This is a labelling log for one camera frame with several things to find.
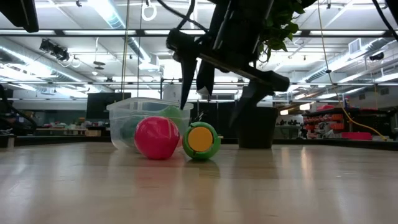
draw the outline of black plant pot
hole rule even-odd
[[[278,114],[278,109],[271,107],[252,107],[245,110],[235,126],[239,147],[270,149]]]

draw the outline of clear plastic bin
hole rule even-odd
[[[134,145],[134,134],[137,124],[149,116],[165,116],[170,118],[184,135],[190,121],[190,111],[193,108],[187,103],[184,110],[179,110],[179,103],[153,98],[128,98],[117,103],[108,105],[109,120],[111,122],[111,139],[117,149],[132,149]]]

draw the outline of yellow disc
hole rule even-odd
[[[193,128],[188,135],[188,144],[196,152],[205,152],[213,144],[213,135],[207,128]]]

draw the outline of green plant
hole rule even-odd
[[[284,50],[287,52],[284,40],[293,40],[293,34],[299,30],[299,26],[292,22],[293,13],[301,15],[304,9],[311,6],[317,0],[275,0],[269,13],[264,29],[260,34],[259,52],[267,54],[267,62],[272,50]]]

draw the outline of wooden floor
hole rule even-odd
[[[0,224],[398,223],[398,153],[223,146],[149,161],[91,142],[0,152]]]

